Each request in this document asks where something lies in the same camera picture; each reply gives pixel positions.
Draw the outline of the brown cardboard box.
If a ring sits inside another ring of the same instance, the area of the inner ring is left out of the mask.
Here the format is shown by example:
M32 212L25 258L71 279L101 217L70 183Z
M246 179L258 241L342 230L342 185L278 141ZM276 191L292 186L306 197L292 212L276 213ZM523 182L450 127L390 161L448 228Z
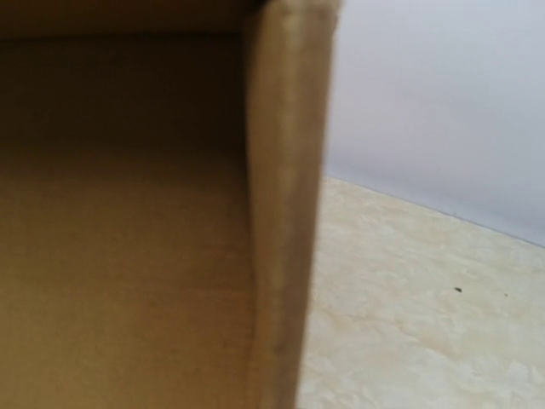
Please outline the brown cardboard box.
M339 8L2 2L2 407L295 406Z

